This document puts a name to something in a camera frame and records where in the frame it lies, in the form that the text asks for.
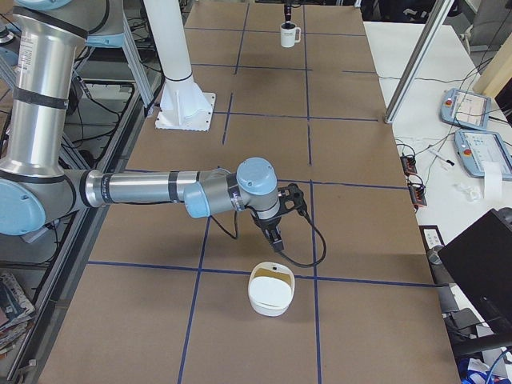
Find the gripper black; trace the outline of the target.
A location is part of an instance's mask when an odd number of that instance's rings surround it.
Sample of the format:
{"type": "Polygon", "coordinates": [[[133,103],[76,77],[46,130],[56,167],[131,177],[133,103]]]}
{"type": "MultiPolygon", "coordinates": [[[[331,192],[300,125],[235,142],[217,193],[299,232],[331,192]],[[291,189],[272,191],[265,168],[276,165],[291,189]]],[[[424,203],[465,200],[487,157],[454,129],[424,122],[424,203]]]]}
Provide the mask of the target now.
{"type": "Polygon", "coordinates": [[[285,0],[283,3],[283,13],[285,16],[285,19],[291,19],[291,12],[292,12],[292,1],[291,0],[285,0]]]}
{"type": "Polygon", "coordinates": [[[281,240],[281,232],[278,225],[281,221],[280,217],[263,219],[258,216],[258,213],[253,210],[251,212],[254,224],[262,231],[267,240],[274,244],[275,251],[284,251],[284,245],[281,240]]]}

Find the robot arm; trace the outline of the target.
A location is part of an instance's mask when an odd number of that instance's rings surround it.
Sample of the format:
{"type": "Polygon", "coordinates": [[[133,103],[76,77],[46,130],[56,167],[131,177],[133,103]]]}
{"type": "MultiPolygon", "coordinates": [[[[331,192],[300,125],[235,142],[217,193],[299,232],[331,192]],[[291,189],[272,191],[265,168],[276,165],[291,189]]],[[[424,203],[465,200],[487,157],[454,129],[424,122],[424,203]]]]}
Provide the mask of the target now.
{"type": "Polygon", "coordinates": [[[234,173],[171,171],[147,174],[64,170],[59,151],[74,60],[92,37],[107,46],[124,40],[120,1],[17,1],[22,25],[13,115],[1,160],[1,232],[22,235],[86,207],[182,203],[190,216],[251,210],[269,243],[282,250],[278,230],[284,192],[272,165],[245,160],[234,173]]]}

